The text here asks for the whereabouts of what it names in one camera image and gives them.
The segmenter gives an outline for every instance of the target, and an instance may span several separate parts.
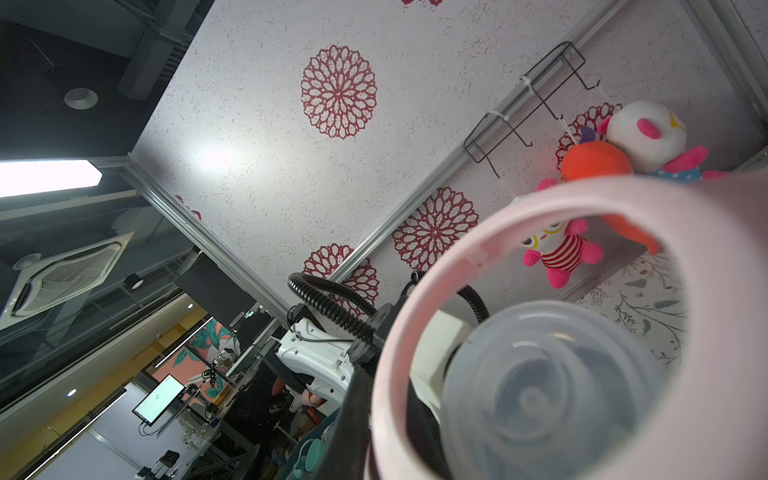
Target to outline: plastic lid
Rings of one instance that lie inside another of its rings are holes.
[[[629,332],[571,303],[497,313],[454,356],[441,437],[454,478],[570,478],[653,408],[666,375]]]

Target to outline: ceiling air conditioner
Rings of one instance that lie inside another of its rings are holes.
[[[32,264],[25,262],[27,264],[19,269],[13,291],[0,313],[0,329],[8,328],[101,285],[117,264],[133,234],[130,232],[112,237],[42,258]]]

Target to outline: stuffed toy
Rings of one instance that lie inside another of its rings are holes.
[[[568,151],[560,170],[563,180],[573,181],[609,175],[632,175],[632,164],[621,150],[604,141],[595,140],[594,132],[585,127],[581,131],[581,143]],[[651,255],[659,252],[658,240],[625,217],[609,214],[601,215],[600,219],[615,233],[645,245]]]
[[[627,155],[636,173],[680,183],[727,175],[699,171],[710,152],[701,146],[686,151],[685,124],[662,104],[635,101],[605,118],[598,133]]]
[[[557,182],[551,178],[543,180],[536,191],[552,187]],[[528,249],[523,255],[523,263],[526,266],[533,266],[541,260],[547,267],[547,280],[552,288],[563,288],[568,284],[571,272],[582,262],[594,265],[603,260],[603,247],[579,236],[588,227],[586,220],[578,218],[570,222],[557,222],[531,235],[521,244]]]

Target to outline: computer monitor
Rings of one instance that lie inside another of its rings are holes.
[[[133,409],[133,413],[148,426],[152,426],[182,390],[184,390],[184,386],[173,376],[168,375],[160,382],[160,385],[144,397],[144,400],[141,400],[141,403]]]

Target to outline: red striped shirt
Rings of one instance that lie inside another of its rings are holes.
[[[581,263],[581,246],[584,239],[578,235],[566,235],[565,241],[552,253],[541,256],[547,268],[572,272]]]

